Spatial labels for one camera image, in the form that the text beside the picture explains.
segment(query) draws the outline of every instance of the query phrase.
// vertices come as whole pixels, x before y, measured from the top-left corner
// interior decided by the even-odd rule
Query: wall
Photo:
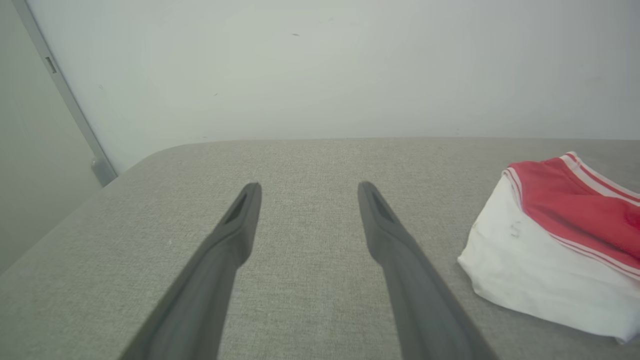
[[[0,0],[0,274],[100,184],[11,0]]]
[[[640,3],[29,0],[115,168],[238,138],[640,139]]]

